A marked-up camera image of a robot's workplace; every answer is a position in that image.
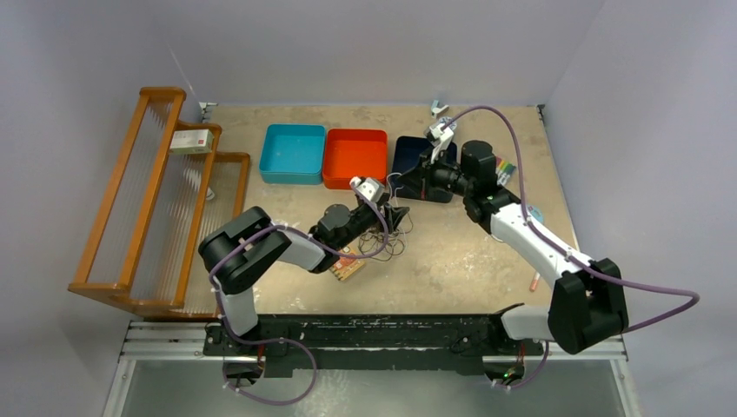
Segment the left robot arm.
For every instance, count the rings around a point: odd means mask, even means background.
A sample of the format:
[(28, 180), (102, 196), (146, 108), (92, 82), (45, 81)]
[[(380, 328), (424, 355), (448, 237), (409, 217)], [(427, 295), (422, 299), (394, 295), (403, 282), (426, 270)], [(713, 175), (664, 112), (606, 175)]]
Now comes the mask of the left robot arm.
[(394, 232), (408, 213), (408, 207), (387, 202), (380, 207), (362, 202), (354, 209), (333, 204), (305, 234), (273, 222), (264, 209), (254, 206), (205, 237), (197, 252), (224, 314), (226, 345), (239, 355), (258, 347), (253, 287), (276, 262), (320, 274), (341, 260), (364, 258), (344, 249), (371, 229)]

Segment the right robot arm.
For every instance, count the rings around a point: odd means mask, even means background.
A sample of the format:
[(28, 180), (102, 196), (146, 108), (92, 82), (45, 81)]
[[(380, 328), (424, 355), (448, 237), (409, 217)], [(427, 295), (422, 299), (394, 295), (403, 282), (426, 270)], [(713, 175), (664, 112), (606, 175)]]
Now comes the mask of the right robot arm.
[(492, 146), (474, 140), (462, 145), (458, 162), (423, 151), (397, 179), (421, 195), (440, 190), (460, 196), (468, 218), (517, 252), (552, 288), (547, 308), (520, 304), (502, 310), (501, 322), (488, 330), (490, 347), (507, 354), (530, 339), (578, 354), (621, 334), (629, 319), (617, 265), (584, 255), (546, 229), (498, 183), (496, 165)]

